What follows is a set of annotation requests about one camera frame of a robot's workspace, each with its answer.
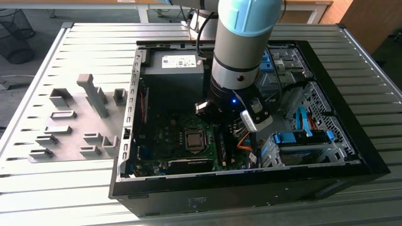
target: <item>wastebasket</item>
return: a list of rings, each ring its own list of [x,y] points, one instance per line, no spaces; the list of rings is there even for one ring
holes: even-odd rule
[[[15,65],[34,58],[34,50],[16,24],[6,27],[0,23],[0,55]]]
[[[26,14],[20,9],[0,8],[0,24],[7,29],[16,25],[24,38],[31,38],[35,35],[35,31],[31,27]]]

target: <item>gray base plate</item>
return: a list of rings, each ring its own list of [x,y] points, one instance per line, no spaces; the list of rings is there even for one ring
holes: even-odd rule
[[[46,126],[70,126],[73,128],[71,134],[54,134],[59,142],[55,145],[43,145],[54,152],[54,157],[49,159],[28,158],[30,162],[54,162],[54,161],[75,161],[89,159],[111,159],[105,149],[102,148],[102,142],[87,143],[83,139],[85,133],[101,133],[107,136],[110,140],[118,135],[121,138],[123,128],[123,117],[126,106],[117,106],[114,100],[114,93],[106,93],[107,104],[106,108],[110,116],[102,119],[97,113],[97,110],[87,101],[86,93],[73,94],[74,98],[67,99],[70,107],[55,108],[58,110],[74,110],[77,118],[53,120],[50,117],[46,121]],[[99,156],[85,157],[81,154],[81,147],[97,145],[102,154]]]

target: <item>metal table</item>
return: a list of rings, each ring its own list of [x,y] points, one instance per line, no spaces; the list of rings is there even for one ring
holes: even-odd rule
[[[30,145],[51,104],[46,92],[79,72],[103,90],[129,87],[137,40],[186,40],[179,24],[75,24],[57,37],[0,141],[0,222],[28,225],[398,225],[402,220],[402,94],[346,29],[334,25],[280,25],[273,39],[309,40],[381,152],[392,174],[318,202],[198,214],[138,217],[110,200],[113,160],[28,163]]]

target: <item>green motherboard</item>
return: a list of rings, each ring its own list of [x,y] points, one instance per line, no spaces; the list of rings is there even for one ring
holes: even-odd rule
[[[230,134],[237,125],[227,127]],[[137,175],[141,177],[191,173],[191,170],[181,169],[183,162],[190,161],[195,163],[193,168],[198,165],[211,167],[207,171],[246,168],[250,152],[238,150],[235,144],[231,147],[225,145],[222,128],[207,124],[193,113],[155,115],[143,131],[134,163]],[[173,164],[178,165],[175,172],[171,169]]]

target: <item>gray plastic block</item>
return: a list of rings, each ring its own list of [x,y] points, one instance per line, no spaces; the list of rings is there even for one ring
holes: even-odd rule
[[[71,134],[73,128],[70,126],[49,126],[45,129],[46,134]]]
[[[85,157],[94,157],[94,156],[99,156],[102,154],[97,145],[85,146],[85,147],[81,147],[81,149],[82,149],[81,153]]]
[[[58,138],[53,134],[38,136],[35,141],[41,145],[55,145],[59,142]]]
[[[127,104],[127,92],[126,92],[126,89],[115,89],[114,99],[115,99],[117,105],[126,105]]]
[[[51,92],[50,100],[54,103],[55,107],[69,107],[67,98],[73,98],[66,88],[54,89]]]
[[[95,87],[95,89],[97,89],[97,92],[98,92],[98,94],[99,94],[99,96],[102,98],[103,104],[106,105],[107,104],[106,94],[105,94],[105,92],[103,92],[103,90],[102,90],[101,87]],[[90,105],[94,106],[94,104],[91,103],[90,97],[86,97],[86,98],[87,98],[87,101],[89,101]]]
[[[101,133],[85,133],[83,139],[86,142],[90,143],[101,143],[102,142],[102,135]]]
[[[81,74],[77,80],[77,84],[85,88],[90,102],[94,105],[101,118],[106,118],[109,116],[109,112],[105,106],[103,97],[99,95],[93,81],[93,74]]]
[[[102,147],[105,148],[109,156],[114,157],[117,154],[117,150],[119,147],[119,138],[118,136],[115,136],[114,138],[114,142],[111,143],[110,140],[107,139],[107,137],[103,137],[103,141],[102,141]]]
[[[8,81],[6,81],[3,78],[0,78],[0,90],[8,90],[11,87]]]
[[[74,119],[75,117],[75,111],[57,111],[51,114],[51,119]]]
[[[49,159],[53,158],[54,153],[46,147],[41,147],[38,149],[31,150],[30,156],[35,159]]]

